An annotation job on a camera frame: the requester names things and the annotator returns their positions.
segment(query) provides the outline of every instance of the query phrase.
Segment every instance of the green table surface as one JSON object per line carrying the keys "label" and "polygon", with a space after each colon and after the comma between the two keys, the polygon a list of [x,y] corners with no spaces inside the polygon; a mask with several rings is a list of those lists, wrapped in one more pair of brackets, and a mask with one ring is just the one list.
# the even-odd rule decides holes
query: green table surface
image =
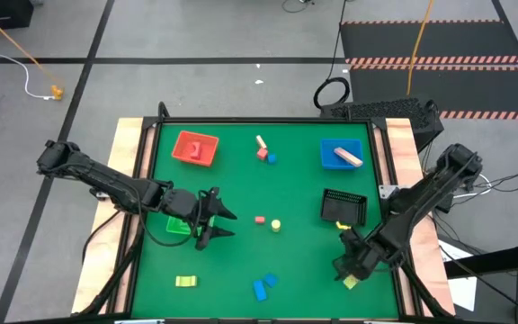
{"label": "green table surface", "polygon": [[[219,137],[211,167],[171,157],[180,131]],[[256,157],[261,135],[277,163]],[[325,170],[320,140],[360,139],[363,167]],[[320,219],[325,188],[368,197],[367,234],[380,221],[379,196],[366,124],[166,124],[157,149],[155,179],[197,192],[220,188],[219,197],[238,220],[216,217],[215,225],[236,233],[215,238],[203,251],[195,240],[160,247],[147,237],[141,252],[134,318],[396,318],[392,276],[375,272],[347,290],[334,281],[332,260],[344,252],[339,229]],[[264,225],[255,224],[264,216]],[[281,231],[271,231],[272,220]],[[147,227],[161,240],[184,236],[165,230],[168,216],[151,213]],[[257,301],[253,281],[266,274],[279,282]],[[194,288],[175,287],[177,275],[197,275]]]}

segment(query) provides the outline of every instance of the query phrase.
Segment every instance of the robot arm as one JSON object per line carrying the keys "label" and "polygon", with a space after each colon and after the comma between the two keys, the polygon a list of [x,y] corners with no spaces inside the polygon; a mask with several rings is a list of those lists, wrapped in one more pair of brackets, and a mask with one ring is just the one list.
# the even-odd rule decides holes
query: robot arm
{"label": "robot arm", "polygon": [[461,144],[449,146],[437,160],[434,172],[413,187],[391,194],[388,214],[366,238],[356,229],[340,234],[345,254],[333,261],[336,280],[354,275],[367,279],[379,261],[389,266],[403,262],[413,227],[447,195],[460,185],[473,183],[482,170],[481,158]]}
{"label": "robot arm", "polygon": [[[72,142],[48,140],[37,160],[38,173],[56,178],[75,178],[108,194],[117,210],[130,213],[163,212],[189,224],[198,236],[196,248],[204,249],[210,239],[235,235],[209,225],[213,215],[236,220],[221,199],[218,187],[211,188],[199,202],[195,194],[175,189],[171,181],[135,179],[111,169],[82,153]],[[201,227],[201,234],[196,230]]]}

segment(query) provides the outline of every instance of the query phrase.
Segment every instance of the red bowl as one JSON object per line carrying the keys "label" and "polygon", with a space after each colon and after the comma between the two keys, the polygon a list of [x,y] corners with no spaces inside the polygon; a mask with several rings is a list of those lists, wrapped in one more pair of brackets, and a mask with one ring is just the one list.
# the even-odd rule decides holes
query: red bowl
{"label": "red bowl", "polygon": [[[200,143],[199,158],[192,157],[192,153],[196,149],[195,143]],[[183,162],[210,167],[218,145],[219,138],[215,136],[181,130],[171,156]]]}

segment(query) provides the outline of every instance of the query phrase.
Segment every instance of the black wire basket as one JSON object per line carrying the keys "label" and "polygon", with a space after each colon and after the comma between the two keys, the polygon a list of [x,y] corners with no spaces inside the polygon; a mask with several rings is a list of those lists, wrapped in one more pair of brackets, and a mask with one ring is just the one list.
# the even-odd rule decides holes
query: black wire basket
{"label": "black wire basket", "polygon": [[365,226],[367,197],[333,189],[323,191],[321,219],[338,221],[342,225]]}

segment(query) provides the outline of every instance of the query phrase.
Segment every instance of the wooden table frame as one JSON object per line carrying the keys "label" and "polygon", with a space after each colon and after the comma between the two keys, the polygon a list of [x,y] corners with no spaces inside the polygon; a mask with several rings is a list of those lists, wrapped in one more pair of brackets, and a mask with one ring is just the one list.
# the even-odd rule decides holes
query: wooden table frame
{"label": "wooden table frame", "polygon": [[[121,118],[112,143],[108,166],[128,176],[148,177],[153,146],[157,145],[156,128],[150,125],[153,119]],[[392,184],[396,179],[399,185],[414,185],[423,177],[411,125],[407,119],[387,119],[387,130],[374,129],[375,147],[379,158],[381,180],[384,185]],[[112,203],[98,202],[92,230],[101,225],[114,212]],[[129,248],[138,226],[136,215],[118,217],[97,233],[88,246],[85,261],[76,290],[73,312],[85,308],[103,288],[111,276],[116,260],[123,251],[120,242],[127,242]],[[439,242],[433,221],[425,217],[416,226],[411,238],[411,251],[415,271],[424,282],[429,292],[445,310],[454,314],[454,306],[445,274]],[[130,284],[131,265],[121,278],[119,289],[113,299],[103,307],[102,312],[123,312]],[[399,281],[405,314],[416,314],[416,295],[412,293],[409,282],[401,270]],[[425,315],[430,312],[423,305]]]}

